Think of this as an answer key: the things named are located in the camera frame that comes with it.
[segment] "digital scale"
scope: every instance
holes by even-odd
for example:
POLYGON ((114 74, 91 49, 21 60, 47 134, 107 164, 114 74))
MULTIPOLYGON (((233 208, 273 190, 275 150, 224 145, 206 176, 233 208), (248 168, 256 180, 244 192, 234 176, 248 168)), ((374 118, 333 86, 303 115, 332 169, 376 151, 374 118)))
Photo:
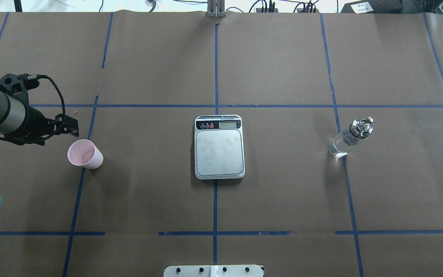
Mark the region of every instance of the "digital scale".
POLYGON ((238 179, 244 176, 246 167, 240 116, 198 116, 194 130, 196 178, 238 179))

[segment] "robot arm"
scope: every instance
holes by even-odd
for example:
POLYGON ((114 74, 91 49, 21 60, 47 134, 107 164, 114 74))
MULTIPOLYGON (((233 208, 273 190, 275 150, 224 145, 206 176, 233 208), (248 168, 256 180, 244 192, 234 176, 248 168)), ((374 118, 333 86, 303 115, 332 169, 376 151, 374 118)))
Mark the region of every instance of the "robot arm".
POLYGON ((0 79, 0 134, 3 135, 0 140, 17 145, 44 145, 47 139, 62 133, 79 136, 78 121, 65 114, 63 96, 51 78, 46 75, 6 74, 0 79), (38 80, 42 78, 51 81, 61 99, 63 112, 54 119, 46 118, 28 103, 28 90, 37 88, 38 80))

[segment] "paper cup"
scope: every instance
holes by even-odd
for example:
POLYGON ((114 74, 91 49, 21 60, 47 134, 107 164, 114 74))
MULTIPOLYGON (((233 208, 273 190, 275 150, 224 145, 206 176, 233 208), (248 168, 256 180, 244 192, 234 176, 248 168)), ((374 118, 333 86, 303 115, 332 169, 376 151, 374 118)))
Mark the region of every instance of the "paper cup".
POLYGON ((89 140, 76 140, 68 149, 68 160, 72 165, 96 169, 103 163, 103 155, 89 140))

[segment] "white label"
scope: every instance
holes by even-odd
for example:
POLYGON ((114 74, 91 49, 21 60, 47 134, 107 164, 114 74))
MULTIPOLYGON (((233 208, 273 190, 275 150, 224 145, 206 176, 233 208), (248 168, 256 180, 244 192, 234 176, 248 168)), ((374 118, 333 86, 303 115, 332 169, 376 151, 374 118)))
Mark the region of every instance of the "white label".
POLYGON ((350 7, 353 9, 353 11, 355 13, 364 13, 364 12, 369 12, 369 11, 373 11, 374 10, 372 8, 372 6, 369 4, 369 2, 364 2, 364 3, 358 3, 358 4, 350 5, 350 7))

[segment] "white wall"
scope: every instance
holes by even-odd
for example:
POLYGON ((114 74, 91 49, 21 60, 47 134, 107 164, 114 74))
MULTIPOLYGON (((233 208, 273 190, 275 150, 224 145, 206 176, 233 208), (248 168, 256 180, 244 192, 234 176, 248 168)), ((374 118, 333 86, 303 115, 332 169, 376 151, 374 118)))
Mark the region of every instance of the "white wall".
MULTIPOLYGON (((225 7, 238 7, 247 12, 255 0, 225 0, 225 7)), ((339 0, 339 10, 345 3, 355 2, 356 0, 339 0)), ((23 11, 30 12, 97 12, 102 4, 102 0, 22 0, 23 11)), ((276 1, 276 7, 279 12, 292 12, 297 3, 276 1)), ((335 13, 336 0, 319 0, 315 5, 321 13, 335 13)), ((206 11, 206 4, 188 4, 175 2, 173 0, 157 0, 158 11, 168 12, 186 12, 186 11, 206 11)), ((104 0, 102 11, 110 12, 121 9, 132 11, 149 11, 151 4, 146 0, 104 0)), ((15 11, 12 0, 0 0, 0 11, 15 11)))

